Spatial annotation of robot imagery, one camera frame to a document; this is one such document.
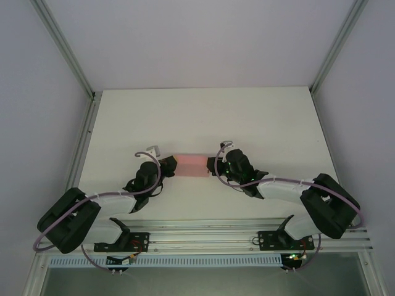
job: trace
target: perforated metal strip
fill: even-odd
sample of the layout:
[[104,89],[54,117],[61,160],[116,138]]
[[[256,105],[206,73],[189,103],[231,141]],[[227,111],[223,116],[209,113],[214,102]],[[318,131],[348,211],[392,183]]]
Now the perforated metal strip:
[[[107,267],[242,267],[283,266],[281,255],[140,255],[131,265],[106,265],[106,256],[92,256],[92,260]],[[50,268],[93,267],[84,256],[53,256]]]

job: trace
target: pink fabric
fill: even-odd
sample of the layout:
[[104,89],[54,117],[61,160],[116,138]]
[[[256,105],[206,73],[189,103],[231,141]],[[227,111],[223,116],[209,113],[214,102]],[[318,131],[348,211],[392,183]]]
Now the pink fabric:
[[207,157],[201,155],[174,155],[177,160],[176,176],[208,177]]

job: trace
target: white wall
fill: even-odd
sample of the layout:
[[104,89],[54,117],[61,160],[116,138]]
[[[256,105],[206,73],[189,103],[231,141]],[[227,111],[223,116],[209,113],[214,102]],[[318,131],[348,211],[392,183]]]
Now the white wall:
[[96,91],[310,85],[353,0],[48,0]]
[[17,296],[88,100],[29,1],[0,2],[0,40],[0,294]]
[[369,1],[317,96],[339,177],[361,204],[393,293],[394,14],[394,1]]

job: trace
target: white tabletop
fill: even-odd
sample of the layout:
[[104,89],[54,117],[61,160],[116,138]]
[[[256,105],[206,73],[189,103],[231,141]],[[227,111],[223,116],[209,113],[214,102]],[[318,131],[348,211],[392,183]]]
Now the white tabletop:
[[[80,180],[86,193],[118,191],[135,177],[135,152],[214,156],[232,140],[254,168],[307,179],[335,170],[307,87],[104,91]],[[216,177],[174,177],[129,220],[282,218],[304,209],[259,200]]]

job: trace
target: white table surface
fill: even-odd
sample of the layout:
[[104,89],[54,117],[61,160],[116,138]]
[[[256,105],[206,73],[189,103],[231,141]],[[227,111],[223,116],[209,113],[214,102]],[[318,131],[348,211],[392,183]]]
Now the white table surface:
[[[307,179],[335,170],[307,87],[104,91],[80,189],[117,191],[134,178],[135,152],[159,145],[172,154],[214,156],[232,140],[254,168]],[[304,209],[259,200],[216,177],[165,179],[164,190],[128,220],[282,218]]]

